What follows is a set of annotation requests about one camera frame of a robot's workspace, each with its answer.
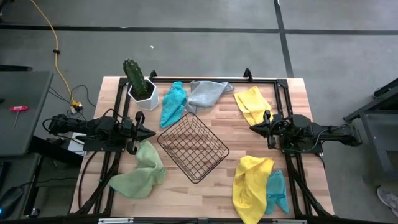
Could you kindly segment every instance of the wire basket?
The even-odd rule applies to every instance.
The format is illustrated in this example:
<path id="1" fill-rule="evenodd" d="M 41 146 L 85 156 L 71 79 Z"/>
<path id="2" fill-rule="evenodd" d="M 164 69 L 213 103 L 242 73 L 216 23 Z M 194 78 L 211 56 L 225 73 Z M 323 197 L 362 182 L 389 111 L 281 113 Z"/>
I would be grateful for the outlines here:
<path id="1" fill-rule="evenodd" d="M 157 142 L 194 184 L 229 154 L 225 144 L 193 113 L 164 131 Z"/>

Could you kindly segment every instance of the green cloth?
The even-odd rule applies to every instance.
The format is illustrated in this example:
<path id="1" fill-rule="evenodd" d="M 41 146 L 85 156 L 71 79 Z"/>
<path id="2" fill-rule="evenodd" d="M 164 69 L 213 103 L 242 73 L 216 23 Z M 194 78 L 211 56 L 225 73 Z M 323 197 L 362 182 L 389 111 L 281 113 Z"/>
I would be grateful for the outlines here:
<path id="1" fill-rule="evenodd" d="M 149 141 L 141 142 L 136 154 L 138 165 L 127 174 L 115 175 L 109 185 L 128 198 L 148 196 L 155 184 L 163 184 L 166 177 L 162 160 Z"/>

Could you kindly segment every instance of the plant pot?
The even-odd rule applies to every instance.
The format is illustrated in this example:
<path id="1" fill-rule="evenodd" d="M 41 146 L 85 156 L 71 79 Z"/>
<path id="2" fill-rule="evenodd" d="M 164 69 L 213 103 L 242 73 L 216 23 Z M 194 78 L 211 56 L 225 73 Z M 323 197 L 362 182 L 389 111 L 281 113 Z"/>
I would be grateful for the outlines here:
<path id="1" fill-rule="evenodd" d="M 132 85 L 128 91 L 129 96 L 132 98 L 132 100 L 134 100 L 137 103 L 137 106 L 140 109 L 143 110 L 149 110 L 152 111 L 153 109 L 155 109 L 157 107 L 157 105 L 159 105 L 159 94 L 157 92 L 157 88 L 155 86 L 155 84 L 153 84 L 149 79 L 145 79 L 145 82 L 150 84 L 153 87 L 153 91 L 152 94 L 150 96 L 150 98 L 148 99 L 144 99 L 144 100 L 136 100 L 132 95 L 131 95 L 131 91 L 132 91 Z"/>

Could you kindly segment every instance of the wooden table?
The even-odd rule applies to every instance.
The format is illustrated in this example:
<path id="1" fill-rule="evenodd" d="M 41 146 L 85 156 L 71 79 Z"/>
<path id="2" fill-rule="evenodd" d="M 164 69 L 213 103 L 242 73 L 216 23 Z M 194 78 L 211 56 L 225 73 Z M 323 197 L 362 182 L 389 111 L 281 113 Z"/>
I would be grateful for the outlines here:
<path id="1" fill-rule="evenodd" d="M 95 111 L 95 118 L 102 116 L 108 109 L 113 108 L 119 77 L 104 77 L 101 91 Z M 159 90 L 160 102 L 168 92 L 171 83 L 156 83 Z M 290 99 L 293 112 L 303 114 L 312 119 L 304 80 L 301 78 L 288 79 Z M 234 93 L 247 90 L 252 86 L 258 86 L 263 97 L 276 108 L 274 87 L 270 84 L 234 84 Z M 184 89 L 188 95 L 190 84 L 184 83 Z M 122 113 L 124 102 L 121 102 L 120 113 Z M 133 118 L 138 111 L 135 103 L 131 102 L 129 116 Z M 229 156 L 211 171 L 200 183 L 193 184 L 184 173 L 177 167 L 173 160 L 157 143 L 156 139 L 164 129 L 160 128 L 160 104 L 154 111 L 143 111 L 145 114 L 144 126 L 157 132 L 156 136 L 148 140 L 157 149 L 164 166 L 167 170 L 166 181 L 152 189 L 147 198 L 129 199 L 115 193 L 113 201 L 112 216 L 118 217 L 212 217 L 212 218 L 239 218 L 232 204 L 232 184 L 235 168 L 239 158 L 250 155 L 255 157 L 268 157 L 275 161 L 273 170 L 281 169 L 285 176 L 287 194 L 289 200 L 289 214 L 285 214 L 278 206 L 272 215 L 264 215 L 265 218 L 293 218 L 294 211 L 290 196 L 290 186 L 287 177 L 285 158 L 280 151 L 268 150 L 266 139 L 259 134 L 249 130 L 249 124 L 243 118 L 233 93 L 223 95 L 217 104 L 205 110 L 197 112 L 197 116 L 226 144 L 230 150 Z M 81 197 L 84 203 L 93 193 L 98 185 L 104 153 L 99 152 L 90 162 L 81 186 Z M 322 162 L 312 154 L 303 154 L 303 164 L 307 185 L 317 200 L 326 211 L 333 213 L 328 183 Z M 84 167 L 88 156 L 85 157 L 81 167 Z M 136 158 L 126 151 L 122 154 L 119 166 L 119 174 L 134 170 Z M 71 212 L 77 210 L 76 187 Z M 106 203 L 108 187 L 104 191 L 103 206 Z M 300 208 L 304 211 L 301 190 L 298 190 Z"/>

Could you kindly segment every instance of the concrete floor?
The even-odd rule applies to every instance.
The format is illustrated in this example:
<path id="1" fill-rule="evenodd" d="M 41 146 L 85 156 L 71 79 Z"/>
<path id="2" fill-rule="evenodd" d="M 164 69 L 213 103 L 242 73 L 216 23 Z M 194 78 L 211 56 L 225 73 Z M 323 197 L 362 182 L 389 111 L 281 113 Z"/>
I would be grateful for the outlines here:
<path id="1" fill-rule="evenodd" d="M 397 30 L 398 2 L 390 0 L 280 0 L 286 29 Z M 273 0 L 37 0 L 56 25 L 134 27 L 217 27 L 276 29 Z M 9 23 L 45 25 L 28 0 L 4 10 Z M 86 85 L 97 100 L 102 77 L 121 75 L 125 58 L 137 60 L 144 73 L 240 77 L 246 67 L 256 77 L 287 77 L 279 34 L 178 32 L 57 32 L 60 68 L 70 86 Z M 287 35 L 294 77 L 304 78 L 315 122 L 341 124 L 342 117 L 371 99 L 375 89 L 397 78 L 397 35 Z M 0 64 L 53 67 L 53 35 L 49 31 L 0 30 Z M 67 91 L 54 76 L 53 88 Z M 85 90 L 76 97 L 94 108 Z M 41 120 L 65 113 L 68 105 L 49 95 Z M 46 137 L 38 126 L 37 135 Z M 376 197 L 375 186 L 363 181 L 373 161 L 364 144 L 352 148 L 325 143 L 325 163 L 335 213 L 343 218 L 398 223 Z M 398 184 L 389 184 L 393 191 Z M 53 205 L 49 190 L 42 206 Z M 63 209 L 45 213 L 61 215 Z"/>

